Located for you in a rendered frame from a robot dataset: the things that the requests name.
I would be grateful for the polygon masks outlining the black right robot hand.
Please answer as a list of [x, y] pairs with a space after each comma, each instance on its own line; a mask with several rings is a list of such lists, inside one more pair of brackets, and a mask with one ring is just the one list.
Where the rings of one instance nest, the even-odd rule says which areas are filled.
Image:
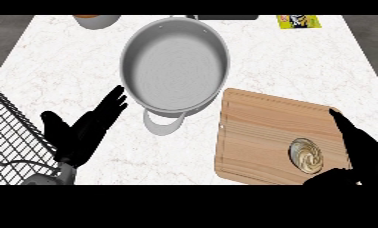
[[378, 141], [359, 129], [346, 116], [330, 110], [352, 163], [351, 169], [333, 168], [311, 178], [305, 186], [364, 186], [378, 187]]

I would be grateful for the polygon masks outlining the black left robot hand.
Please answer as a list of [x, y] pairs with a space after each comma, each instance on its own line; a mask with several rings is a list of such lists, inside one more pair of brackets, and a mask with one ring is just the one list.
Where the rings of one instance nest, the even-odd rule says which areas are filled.
[[45, 138], [57, 147], [55, 161], [74, 168], [86, 164], [98, 149], [107, 131], [128, 108], [125, 87], [119, 85], [105, 96], [94, 111], [88, 111], [73, 125], [69, 125], [54, 111], [41, 115], [45, 124]]

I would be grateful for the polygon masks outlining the wooden cutting board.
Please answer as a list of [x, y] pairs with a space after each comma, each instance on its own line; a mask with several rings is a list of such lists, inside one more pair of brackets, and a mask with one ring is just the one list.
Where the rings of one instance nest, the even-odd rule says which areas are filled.
[[309, 139], [321, 148], [325, 171], [352, 167], [333, 108], [230, 88], [222, 99], [215, 170], [247, 184], [300, 184], [312, 175], [290, 159], [290, 145]]

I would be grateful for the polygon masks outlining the grey metal pot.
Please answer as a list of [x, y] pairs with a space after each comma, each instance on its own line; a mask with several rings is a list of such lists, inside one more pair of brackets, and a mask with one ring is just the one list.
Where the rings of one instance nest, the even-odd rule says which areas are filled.
[[144, 119], [153, 134], [172, 134], [185, 118], [207, 108], [225, 85], [230, 66], [225, 40], [196, 19], [165, 18], [134, 34], [120, 59], [123, 85], [144, 113], [173, 119], [167, 125]]

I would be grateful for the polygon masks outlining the grey bowl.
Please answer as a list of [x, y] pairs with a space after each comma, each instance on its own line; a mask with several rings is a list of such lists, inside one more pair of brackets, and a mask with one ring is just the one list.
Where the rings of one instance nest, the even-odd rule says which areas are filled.
[[105, 29], [120, 19], [120, 15], [76, 15], [80, 26], [91, 30]]

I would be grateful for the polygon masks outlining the yellow packet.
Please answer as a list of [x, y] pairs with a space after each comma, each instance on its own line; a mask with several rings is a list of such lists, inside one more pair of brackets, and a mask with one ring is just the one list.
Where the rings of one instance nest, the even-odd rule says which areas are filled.
[[278, 15], [278, 24], [283, 29], [321, 28], [317, 15]]

